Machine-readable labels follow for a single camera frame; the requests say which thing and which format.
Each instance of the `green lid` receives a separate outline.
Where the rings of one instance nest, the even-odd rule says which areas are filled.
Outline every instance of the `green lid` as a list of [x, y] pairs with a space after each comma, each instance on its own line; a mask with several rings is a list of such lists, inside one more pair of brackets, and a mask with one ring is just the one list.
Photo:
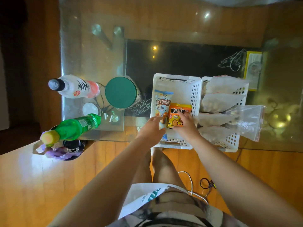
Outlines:
[[128, 108], [136, 100], [137, 89], [131, 80], [119, 76], [108, 82], [105, 88], [105, 97], [116, 108]]

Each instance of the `orange snack bag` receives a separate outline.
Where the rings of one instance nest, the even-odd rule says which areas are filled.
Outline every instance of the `orange snack bag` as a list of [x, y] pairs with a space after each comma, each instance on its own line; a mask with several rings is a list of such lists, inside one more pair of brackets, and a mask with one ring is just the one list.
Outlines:
[[178, 104], [178, 103], [171, 103], [169, 107], [169, 114], [167, 118], [166, 127], [172, 129], [173, 126], [183, 126], [183, 122], [178, 115], [178, 111], [184, 112], [191, 112], [191, 105], [186, 104]]

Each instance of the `hand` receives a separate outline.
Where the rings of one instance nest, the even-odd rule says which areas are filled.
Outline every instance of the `hand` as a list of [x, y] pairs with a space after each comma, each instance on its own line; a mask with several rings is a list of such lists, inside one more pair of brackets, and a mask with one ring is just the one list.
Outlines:
[[178, 111], [183, 126], [173, 126], [173, 129], [179, 133], [186, 141], [190, 142], [195, 137], [201, 137], [198, 129], [195, 126], [193, 117], [185, 112], [184, 114]]
[[159, 130], [159, 122], [163, 117], [152, 117], [147, 123], [140, 129], [136, 139], [143, 139], [149, 148], [156, 145], [166, 132], [165, 128]]

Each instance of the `leg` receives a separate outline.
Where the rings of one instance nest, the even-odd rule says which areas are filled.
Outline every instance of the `leg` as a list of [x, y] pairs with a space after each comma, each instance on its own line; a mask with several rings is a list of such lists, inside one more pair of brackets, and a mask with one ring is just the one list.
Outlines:
[[161, 150], [154, 150], [152, 165], [154, 168], [153, 183], [173, 184], [187, 190], [171, 160]]
[[136, 183], [151, 183], [152, 182], [152, 174], [149, 168], [151, 163], [151, 152], [147, 152], [142, 160], [141, 164], [139, 165], [136, 174], [134, 175], [132, 184]]

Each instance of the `forearm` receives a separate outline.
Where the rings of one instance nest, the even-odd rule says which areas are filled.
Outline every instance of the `forearm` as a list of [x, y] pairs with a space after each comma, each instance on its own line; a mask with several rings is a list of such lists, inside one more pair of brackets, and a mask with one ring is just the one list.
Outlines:
[[236, 218], [250, 226], [302, 224], [291, 205], [203, 137], [191, 144]]
[[105, 226], [115, 221], [149, 147], [136, 139], [57, 215], [51, 226]]

